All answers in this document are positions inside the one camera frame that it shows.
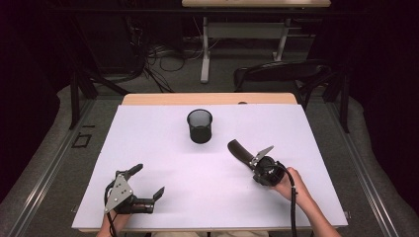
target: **white tabletop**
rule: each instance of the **white tabletop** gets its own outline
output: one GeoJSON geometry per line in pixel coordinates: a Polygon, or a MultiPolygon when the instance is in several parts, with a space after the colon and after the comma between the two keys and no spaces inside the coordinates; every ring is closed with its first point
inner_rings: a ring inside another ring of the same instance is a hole
{"type": "Polygon", "coordinates": [[[182,0],[184,7],[329,7],[330,0],[182,0]]]}
{"type": "MultiPolygon", "coordinates": [[[[142,163],[128,183],[138,198],[163,197],[153,214],[135,214],[126,230],[278,230],[291,228],[290,202],[252,179],[252,172],[228,151],[237,139],[249,152],[269,153],[301,173],[333,226],[346,226],[313,134],[300,105],[119,106],[73,228],[101,226],[106,185],[117,170],[142,163]],[[212,113],[212,138],[196,144],[186,121],[194,109],[212,113]]],[[[297,227],[309,227],[296,210],[297,227]]]]}

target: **white table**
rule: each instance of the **white table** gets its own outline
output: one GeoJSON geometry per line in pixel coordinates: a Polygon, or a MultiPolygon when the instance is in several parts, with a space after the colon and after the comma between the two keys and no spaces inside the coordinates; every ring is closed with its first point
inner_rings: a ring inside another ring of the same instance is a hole
{"type": "MultiPolygon", "coordinates": [[[[253,181],[252,172],[229,153],[232,139],[255,154],[274,145],[269,155],[296,167],[331,224],[346,226],[304,111],[291,98],[254,93],[128,95],[115,115],[72,227],[97,231],[106,185],[116,170],[142,163],[144,168],[128,181],[134,194],[151,198],[161,187],[165,193],[154,213],[135,214],[127,231],[290,229],[290,202],[253,181]],[[236,104],[242,101],[268,104],[236,104]],[[147,106],[148,102],[161,105],[147,106]],[[212,138],[206,144],[189,137],[186,117],[198,108],[213,116],[212,138]]],[[[296,226],[310,226],[299,208],[296,226]]]]}
{"type": "MultiPolygon", "coordinates": [[[[330,0],[182,0],[182,5],[201,8],[320,8],[329,7],[330,0]]],[[[207,83],[210,77],[209,38],[279,39],[278,49],[273,55],[274,60],[281,61],[290,23],[291,19],[285,19],[283,23],[209,23],[208,18],[204,17],[201,83],[207,83]]]]}

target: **black mesh cup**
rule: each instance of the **black mesh cup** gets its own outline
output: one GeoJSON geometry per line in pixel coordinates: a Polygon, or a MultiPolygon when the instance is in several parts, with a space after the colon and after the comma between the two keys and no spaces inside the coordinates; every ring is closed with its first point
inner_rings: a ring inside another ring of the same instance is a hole
{"type": "Polygon", "coordinates": [[[188,114],[188,125],[191,139],[198,144],[206,143],[210,140],[212,133],[210,124],[212,115],[202,109],[194,110],[188,114]]]}

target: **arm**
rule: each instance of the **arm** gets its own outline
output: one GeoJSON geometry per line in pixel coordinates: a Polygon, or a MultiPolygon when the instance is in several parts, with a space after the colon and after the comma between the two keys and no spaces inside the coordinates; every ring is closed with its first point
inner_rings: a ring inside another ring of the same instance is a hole
{"type": "MultiPolygon", "coordinates": [[[[310,221],[314,235],[318,237],[341,236],[329,223],[315,200],[311,197],[298,171],[294,168],[288,168],[288,171],[293,176],[295,182],[297,192],[296,204],[304,211],[310,221]]],[[[273,189],[278,191],[284,198],[291,199],[291,183],[288,175],[284,175],[283,179],[273,189]]]]}
{"type": "MultiPolygon", "coordinates": [[[[116,213],[112,210],[111,211],[112,219],[114,219],[115,215],[116,215],[116,213]]],[[[131,217],[131,214],[119,214],[114,219],[114,226],[115,226],[115,230],[117,231],[118,235],[124,229],[124,227],[126,226],[126,224],[129,221],[130,217],[131,217]]],[[[112,235],[111,235],[110,227],[111,227],[111,224],[109,223],[108,216],[105,214],[104,218],[103,218],[103,221],[102,221],[101,229],[99,230],[96,237],[111,237],[112,235]]]]}

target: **wooden table edge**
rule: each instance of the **wooden table edge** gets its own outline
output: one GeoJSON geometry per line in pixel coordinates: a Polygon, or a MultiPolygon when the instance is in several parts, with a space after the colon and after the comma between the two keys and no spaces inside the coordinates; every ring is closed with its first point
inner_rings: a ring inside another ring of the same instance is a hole
{"type": "Polygon", "coordinates": [[[234,105],[238,103],[297,104],[292,93],[156,93],[128,94],[124,97],[122,105],[234,105]]]}

